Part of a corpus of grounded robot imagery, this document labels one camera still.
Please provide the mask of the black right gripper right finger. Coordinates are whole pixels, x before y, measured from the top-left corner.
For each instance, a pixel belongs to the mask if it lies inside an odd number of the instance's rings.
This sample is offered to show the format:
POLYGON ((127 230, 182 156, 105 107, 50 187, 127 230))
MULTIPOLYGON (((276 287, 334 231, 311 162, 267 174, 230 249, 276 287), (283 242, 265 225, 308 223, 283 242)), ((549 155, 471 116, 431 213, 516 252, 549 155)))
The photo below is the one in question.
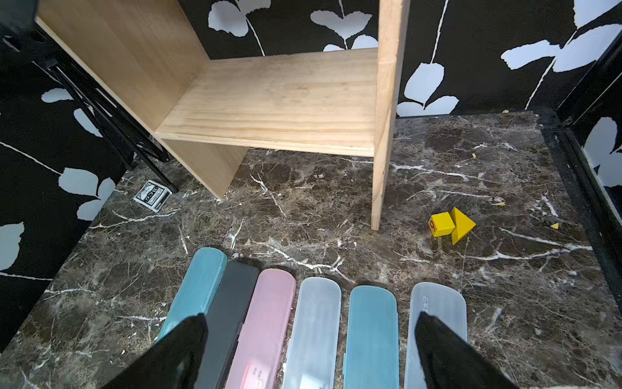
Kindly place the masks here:
POLYGON ((415 337, 426 388, 515 388, 438 317, 420 313, 415 337))

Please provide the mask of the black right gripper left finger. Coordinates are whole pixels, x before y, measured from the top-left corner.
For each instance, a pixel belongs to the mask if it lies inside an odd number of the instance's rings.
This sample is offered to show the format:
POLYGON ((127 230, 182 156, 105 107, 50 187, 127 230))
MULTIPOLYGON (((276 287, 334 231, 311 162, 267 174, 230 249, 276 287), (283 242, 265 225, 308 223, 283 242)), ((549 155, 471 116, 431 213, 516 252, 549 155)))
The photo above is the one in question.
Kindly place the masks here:
POLYGON ((105 388, 192 388, 199 376, 208 327, 203 313, 180 322, 105 388))

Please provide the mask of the clear frosted pencil case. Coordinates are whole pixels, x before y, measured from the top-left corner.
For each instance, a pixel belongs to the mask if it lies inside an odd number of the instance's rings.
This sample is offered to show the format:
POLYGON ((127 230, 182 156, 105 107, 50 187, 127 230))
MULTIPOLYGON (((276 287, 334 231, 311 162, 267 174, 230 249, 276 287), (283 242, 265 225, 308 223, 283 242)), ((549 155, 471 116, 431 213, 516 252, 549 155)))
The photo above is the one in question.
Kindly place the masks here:
POLYGON ((426 388, 424 371, 416 345, 415 328, 420 313, 436 316, 448 328, 468 341, 467 304, 458 291, 432 282, 421 282, 411 291, 405 388, 426 388))

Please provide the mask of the black pencil case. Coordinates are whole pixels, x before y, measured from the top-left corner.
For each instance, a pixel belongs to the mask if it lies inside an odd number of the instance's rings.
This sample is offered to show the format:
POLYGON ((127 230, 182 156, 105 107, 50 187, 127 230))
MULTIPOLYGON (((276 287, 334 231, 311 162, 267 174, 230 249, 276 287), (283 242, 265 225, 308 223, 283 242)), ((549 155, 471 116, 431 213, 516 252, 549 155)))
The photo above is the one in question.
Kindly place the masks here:
POLYGON ((233 261, 225 268, 207 311, 208 337, 196 388, 225 385, 258 276, 257 267, 249 264, 233 261))

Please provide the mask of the light blue pencil case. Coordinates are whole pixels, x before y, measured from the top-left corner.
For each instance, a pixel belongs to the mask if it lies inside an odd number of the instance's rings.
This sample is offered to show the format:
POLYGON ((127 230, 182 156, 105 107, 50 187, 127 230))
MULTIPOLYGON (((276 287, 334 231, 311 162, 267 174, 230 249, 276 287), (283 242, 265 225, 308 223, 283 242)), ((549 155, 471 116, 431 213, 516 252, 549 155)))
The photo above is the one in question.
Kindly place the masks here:
POLYGON ((184 319, 207 313, 227 262, 226 254, 218 249, 204 247, 196 251, 157 341, 167 336, 184 319))

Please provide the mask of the teal pencil case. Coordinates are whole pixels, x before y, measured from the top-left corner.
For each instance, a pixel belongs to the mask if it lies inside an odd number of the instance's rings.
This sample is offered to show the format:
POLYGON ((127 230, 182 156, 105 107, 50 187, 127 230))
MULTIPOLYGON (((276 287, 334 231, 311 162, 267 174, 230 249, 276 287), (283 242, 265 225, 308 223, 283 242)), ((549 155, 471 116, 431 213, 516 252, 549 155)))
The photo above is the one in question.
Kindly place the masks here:
POLYGON ((398 388, 398 311, 390 291, 360 285, 350 294, 345 388, 398 388))

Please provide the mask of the pink pencil case shelf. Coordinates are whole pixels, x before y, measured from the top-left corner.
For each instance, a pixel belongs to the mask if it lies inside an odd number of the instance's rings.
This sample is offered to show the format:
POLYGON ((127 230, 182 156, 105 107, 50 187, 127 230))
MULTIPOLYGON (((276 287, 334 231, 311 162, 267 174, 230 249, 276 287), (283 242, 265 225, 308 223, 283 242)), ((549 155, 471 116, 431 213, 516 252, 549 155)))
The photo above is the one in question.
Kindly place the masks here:
POLYGON ((289 272, 270 268, 259 274, 225 387, 275 386, 295 292, 289 272))

